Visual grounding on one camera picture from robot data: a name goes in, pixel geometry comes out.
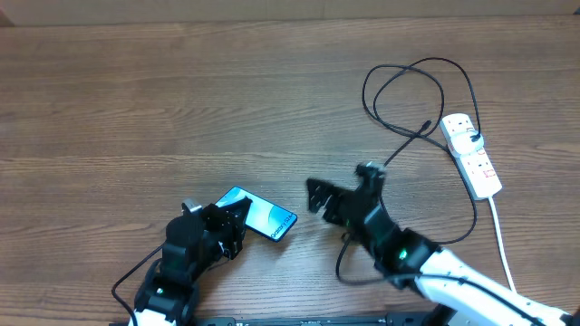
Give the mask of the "Samsung Galaxy smartphone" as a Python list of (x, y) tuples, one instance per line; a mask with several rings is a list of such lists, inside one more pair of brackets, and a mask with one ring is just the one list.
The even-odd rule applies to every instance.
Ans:
[(295, 213), (241, 187), (232, 187), (216, 202), (216, 205), (227, 206), (244, 198), (252, 201), (246, 218), (246, 227), (273, 242), (280, 242), (298, 220)]

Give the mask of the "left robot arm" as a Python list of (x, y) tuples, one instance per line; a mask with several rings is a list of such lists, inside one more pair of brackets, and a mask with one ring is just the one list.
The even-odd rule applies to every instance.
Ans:
[(166, 226), (161, 258), (153, 262), (129, 309), (130, 325), (194, 325), (198, 279), (243, 249), (252, 200), (225, 206), (188, 199)]

